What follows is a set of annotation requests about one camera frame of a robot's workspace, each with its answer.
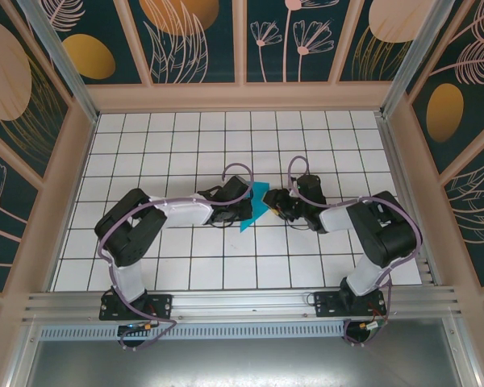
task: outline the mounting plate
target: mounting plate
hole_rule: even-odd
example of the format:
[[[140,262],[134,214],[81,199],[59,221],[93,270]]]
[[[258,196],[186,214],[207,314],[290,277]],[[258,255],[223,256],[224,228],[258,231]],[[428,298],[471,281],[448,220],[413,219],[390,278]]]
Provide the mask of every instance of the mounting plate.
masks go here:
[[[315,315],[317,317],[373,317],[373,308],[384,316],[387,312],[384,295],[379,290],[374,290],[365,296],[358,297],[352,304],[351,310],[344,306],[338,291],[315,292],[313,295]]]
[[[171,294],[149,294],[144,304],[144,313],[152,314],[159,318],[170,318],[172,311]],[[119,303],[116,295],[105,295],[101,298],[100,313],[101,321],[147,321],[146,318],[131,312],[124,304]]]

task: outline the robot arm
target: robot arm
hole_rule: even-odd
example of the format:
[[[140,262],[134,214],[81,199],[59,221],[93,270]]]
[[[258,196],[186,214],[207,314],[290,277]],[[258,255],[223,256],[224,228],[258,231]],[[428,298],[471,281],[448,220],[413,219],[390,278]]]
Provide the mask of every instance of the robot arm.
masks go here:
[[[106,241],[104,253],[112,260],[113,275],[126,300],[143,305],[147,291],[142,282],[141,259],[161,230],[235,222],[252,217],[251,198],[229,206],[211,206],[193,199],[228,202],[239,198],[247,189],[248,183],[234,176],[224,187],[200,191],[189,201],[150,206],[133,215],[132,223],[123,222]],[[139,188],[132,189],[98,222],[95,234],[101,239],[130,210],[156,201],[161,201],[161,198],[149,197]]]
[[[326,204],[316,175],[302,175],[294,183],[303,197]],[[381,192],[374,197],[401,208],[389,192]],[[364,254],[357,267],[340,284],[340,298],[347,310],[351,310],[358,298],[378,289],[390,270],[416,248],[415,233],[406,219],[380,203],[355,202],[324,209],[295,197],[294,191],[288,189],[269,191],[264,203],[289,222],[304,218],[308,227],[320,234],[355,230]]]

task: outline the metal floor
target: metal floor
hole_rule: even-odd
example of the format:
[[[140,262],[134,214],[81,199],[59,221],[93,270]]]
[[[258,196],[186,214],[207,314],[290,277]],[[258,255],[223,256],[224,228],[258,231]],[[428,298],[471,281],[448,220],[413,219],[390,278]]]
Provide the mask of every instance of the metal floor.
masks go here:
[[[31,387],[453,387],[460,385],[440,320],[393,321],[366,347],[340,337],[42,342]]]

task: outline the white grid floor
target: white grid floor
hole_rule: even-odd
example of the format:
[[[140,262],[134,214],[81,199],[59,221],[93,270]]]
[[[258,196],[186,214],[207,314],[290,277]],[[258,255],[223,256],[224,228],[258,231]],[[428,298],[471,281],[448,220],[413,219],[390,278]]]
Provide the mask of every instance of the white grid floor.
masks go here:
[[[251,167],[256,181],[281,188],[296,155],[308,158],[329,202],[385,189],[396,194],[371,111],[102,115],[52,290],[108,289],[93,228],[130,189],[189,196],[220,184],[224,166],[233,162]],[[298,162],[293,172],[303,171]],[[338,286],[361,253],[354,232],[298,231],[268,211],[243,233],[237,225],[164,230],[142,264],[149,290],[310,288]],[[421,284],[414,261],[392,278],[394,285]]]

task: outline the blue cloth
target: blue cloth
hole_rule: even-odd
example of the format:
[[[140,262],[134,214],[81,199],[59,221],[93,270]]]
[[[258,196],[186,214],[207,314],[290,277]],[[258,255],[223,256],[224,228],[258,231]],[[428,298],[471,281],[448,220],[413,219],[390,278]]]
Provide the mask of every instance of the blue cloth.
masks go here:
[[[243,220],[240,222],[240,232],[251,226],[255,221],[260,218],[269,209],[262,201],[265,193],[269,191],[270,184],[255,181],[252,185],[252,218]]]

